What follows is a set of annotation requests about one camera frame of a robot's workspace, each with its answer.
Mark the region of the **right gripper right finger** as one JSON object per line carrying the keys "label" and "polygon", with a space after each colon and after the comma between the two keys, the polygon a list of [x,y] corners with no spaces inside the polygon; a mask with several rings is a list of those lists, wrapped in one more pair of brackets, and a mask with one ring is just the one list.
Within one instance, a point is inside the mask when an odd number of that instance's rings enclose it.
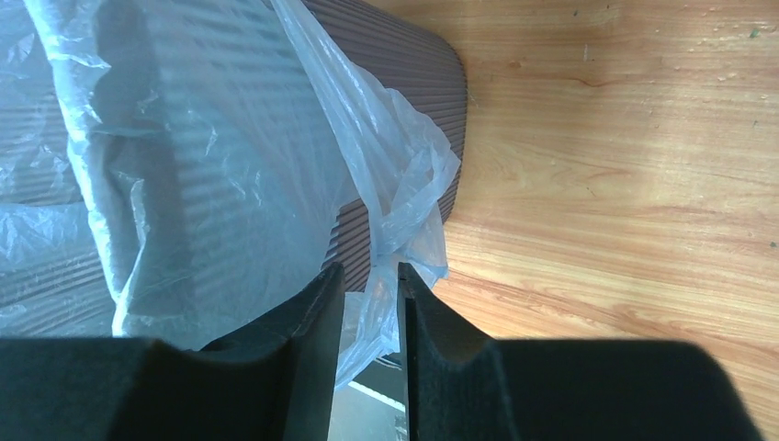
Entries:
{"label": "right gripper right finger", "polygon": [[675,340],[496,339],[409,264],[398,314],[412,440],[758,440],[718,362]]}

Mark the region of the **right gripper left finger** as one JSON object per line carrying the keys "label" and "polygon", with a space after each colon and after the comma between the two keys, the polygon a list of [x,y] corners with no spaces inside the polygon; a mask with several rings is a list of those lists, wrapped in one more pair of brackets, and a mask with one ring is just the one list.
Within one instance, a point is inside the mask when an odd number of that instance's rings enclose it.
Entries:
{"label": "right gripper left finger", "polygon": [[5,338],[4,440],[324,440],[344,268],[198,351],[152,338]]}

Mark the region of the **grey mesh trash bin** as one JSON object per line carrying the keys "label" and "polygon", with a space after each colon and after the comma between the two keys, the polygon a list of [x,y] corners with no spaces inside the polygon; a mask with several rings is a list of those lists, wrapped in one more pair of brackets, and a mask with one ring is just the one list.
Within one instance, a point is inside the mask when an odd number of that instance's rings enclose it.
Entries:
{"label": "grey mesh trash bin", "polygon": [[[363,1],[309,1],[346,56],[464,149],[466,76],[442,38]],[[114,304],[66,157],[51,66],[26,5],[1,4],[1,333],[105,336]]]}

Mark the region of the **light blue plastic bag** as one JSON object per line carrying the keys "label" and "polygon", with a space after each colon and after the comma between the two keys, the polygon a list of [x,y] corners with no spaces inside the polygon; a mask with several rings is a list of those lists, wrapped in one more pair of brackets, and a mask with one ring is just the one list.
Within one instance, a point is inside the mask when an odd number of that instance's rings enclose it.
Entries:
{"label": "light blue plastic bag", "polygon": [[462,155],[309,1],[21,1],[114,304],[201,349],[345,270],[335,384],[398,351],[397,266],[447,274]]}

